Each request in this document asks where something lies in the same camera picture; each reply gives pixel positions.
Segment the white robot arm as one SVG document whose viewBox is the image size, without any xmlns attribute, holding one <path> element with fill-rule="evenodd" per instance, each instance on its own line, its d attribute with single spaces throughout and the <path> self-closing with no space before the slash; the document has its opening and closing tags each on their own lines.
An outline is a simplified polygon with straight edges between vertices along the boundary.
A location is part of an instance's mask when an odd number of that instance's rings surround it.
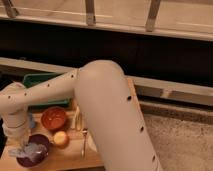
<svg viewBox="0 0 213 171">
<path fill-rule="evenodd" d="M 106 171 L 163 171 L 134 103 L 122 68 L 96 60 L 79 69 L 19 90 L 0 92 L 0 115 L 19 122 L 18 110 L 50 100 L 74 97 L 101 155 Z"/>
</svg>

